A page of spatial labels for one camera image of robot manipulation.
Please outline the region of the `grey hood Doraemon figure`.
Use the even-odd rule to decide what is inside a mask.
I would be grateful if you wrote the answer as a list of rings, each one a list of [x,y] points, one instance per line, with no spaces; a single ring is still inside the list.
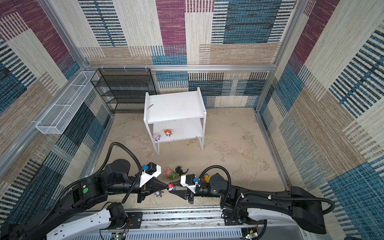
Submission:
[[[155,193],[154,193],[154,195],[156,196],[156,197],[162,197],[163,196],[163,191],[156,191]]]

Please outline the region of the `red hat Doraemon figure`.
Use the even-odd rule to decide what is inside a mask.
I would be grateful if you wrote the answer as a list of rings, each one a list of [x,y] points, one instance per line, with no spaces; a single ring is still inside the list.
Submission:
[[[176,186],[174,184],[170,183],[170,184],[168,184],[167,189],[169,192],[171,192],[171,191],[176,189]]]

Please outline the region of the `pink hood Doraemon figure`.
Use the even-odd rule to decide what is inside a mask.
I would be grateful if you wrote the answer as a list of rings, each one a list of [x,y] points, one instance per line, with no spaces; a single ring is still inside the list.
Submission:
[[[160,141],[160,137],[161,136],[159,134],[153,135],[153,138],[154,138],[155,142],[159,142]]]

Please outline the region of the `orange crab hood Doraemon figure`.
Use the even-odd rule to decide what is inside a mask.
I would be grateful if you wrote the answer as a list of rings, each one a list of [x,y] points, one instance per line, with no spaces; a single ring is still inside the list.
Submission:
[[[170,137],[172,135],[172,131],[171,130],[164,130],[164,133],[167,137]]]

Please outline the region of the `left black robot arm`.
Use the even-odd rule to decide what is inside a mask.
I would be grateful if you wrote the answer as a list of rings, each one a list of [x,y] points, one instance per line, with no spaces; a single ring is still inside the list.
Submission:
[[[129,176],[131,164],[125,159],[108,162],[113,147],[123,149],[138,167],[135,176]],[[154,163],[142,165],[126,146],[113,142],[102,166],[92,175],[77,180],[59,194],[53,205],[36,217],[19,225],[5,225],[1,229],[2,240],[71,240],[97,230],[125,228],[129,218],[123,207],[130,194],[136,194],[138,202],[147,196],[167,188],[157,180],[161,167]],[[97,204],[104,203],[110,195],[123,194],[121,202],[110,203],[105,209],[68,222]]]

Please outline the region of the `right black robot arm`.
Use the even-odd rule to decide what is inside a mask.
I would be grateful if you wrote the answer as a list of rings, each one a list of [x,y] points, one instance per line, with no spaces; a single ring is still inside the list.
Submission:
[[[179,181],[169,183],[167,190],[190,204],[195,197],[220,198],[223,216],[237,224],[278,219],[321,235],[327,232],[324,216],[336,207],[332,200],[316,197],[296,186],[281,192],[234,186],[229,171],[220,165],[207,167],[199,177],[181,176]]]

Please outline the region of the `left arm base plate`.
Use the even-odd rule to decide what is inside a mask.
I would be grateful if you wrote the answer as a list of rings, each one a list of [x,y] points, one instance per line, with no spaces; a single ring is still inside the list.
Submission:
[[[126,219],[122,224],[118,224],[116,230],[129,231],[131,229],[139,229],[143,220],[143,212],[127,212]]]

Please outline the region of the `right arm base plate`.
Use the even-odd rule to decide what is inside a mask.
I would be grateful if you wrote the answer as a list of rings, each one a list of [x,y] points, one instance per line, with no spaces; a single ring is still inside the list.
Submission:
[[[267,221],[267,220],[259,220],[259,221],[252,220],[246,215],[246,212],[244,211],[240,211],[232,215],[231,211],[228,211],[226,209],[222,211],[222,218],[224,219],[226,226],[257,225],[257,224],[264,225]]]

